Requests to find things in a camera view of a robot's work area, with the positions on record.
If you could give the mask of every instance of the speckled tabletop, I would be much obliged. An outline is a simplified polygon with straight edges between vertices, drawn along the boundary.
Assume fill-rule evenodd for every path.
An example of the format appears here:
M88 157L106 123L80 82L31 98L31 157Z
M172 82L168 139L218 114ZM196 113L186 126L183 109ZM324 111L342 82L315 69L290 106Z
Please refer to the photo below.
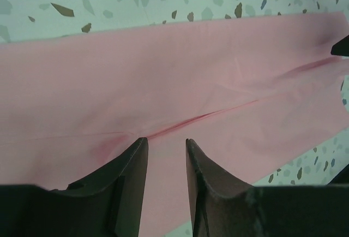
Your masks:
M349 0L0 0L0 43L181 21L331 11L343 11L349 19ZM349 77L342 97L349 110ZM347 164L349 129L256 185L324 184ZM191 235L190 222L166 237L186 235Z

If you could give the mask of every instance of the folded pink cloth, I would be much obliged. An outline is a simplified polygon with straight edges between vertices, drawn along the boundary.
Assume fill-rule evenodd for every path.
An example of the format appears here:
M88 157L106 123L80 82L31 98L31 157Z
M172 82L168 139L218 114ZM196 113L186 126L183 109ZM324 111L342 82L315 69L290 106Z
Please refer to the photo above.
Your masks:
M149 137L140 237L190 218L185 139L253 183L349 126L342 13L0 45L0 183L64 189Z

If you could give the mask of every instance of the pink cloth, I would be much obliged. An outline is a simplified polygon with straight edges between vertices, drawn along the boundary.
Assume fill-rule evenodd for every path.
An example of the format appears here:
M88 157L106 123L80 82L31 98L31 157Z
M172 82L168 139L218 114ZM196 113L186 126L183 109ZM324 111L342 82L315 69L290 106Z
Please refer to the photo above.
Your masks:
M0 183L64 189L149 137L140 237L189 220L185 139L253 183L349 126L342 13L0 45Z

